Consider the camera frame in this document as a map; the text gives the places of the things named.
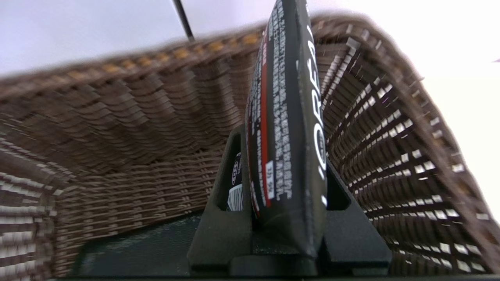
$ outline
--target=wicker basket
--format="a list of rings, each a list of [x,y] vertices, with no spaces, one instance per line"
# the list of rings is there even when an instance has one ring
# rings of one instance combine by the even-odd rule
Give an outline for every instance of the wicker basket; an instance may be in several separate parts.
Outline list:
[[[499,273],[500,230],[408,61],[363,18],[312,23],[328,156],[391,274]],[[262,30],[1,81],[0,280],[62,277],[89,240],[202,210]]]

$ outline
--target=white wall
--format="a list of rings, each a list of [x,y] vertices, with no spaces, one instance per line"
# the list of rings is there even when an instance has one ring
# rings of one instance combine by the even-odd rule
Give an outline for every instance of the white wall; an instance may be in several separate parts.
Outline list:
[[[500,222],[500,63],[430,75],[423,85],[453,131],[466,165]]]
[[[260,23],[274,0],[182,0],[194,36]],[[421,75],[500,58],[500,1],[309,0],[311,14],[367,14],[413,61]]]
[[[170,0],[2,0],[0,77],[185,38]]]

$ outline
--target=brown wicker weave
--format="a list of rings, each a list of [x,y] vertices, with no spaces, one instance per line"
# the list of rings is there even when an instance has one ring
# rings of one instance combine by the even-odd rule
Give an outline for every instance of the brown wicker weave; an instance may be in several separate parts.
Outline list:
[[[500,273],[500,231],[419,77],[362,18],[313,21],[329,158],[394,275]],[[262,28],[0,82],[0,280],[201,210]]]

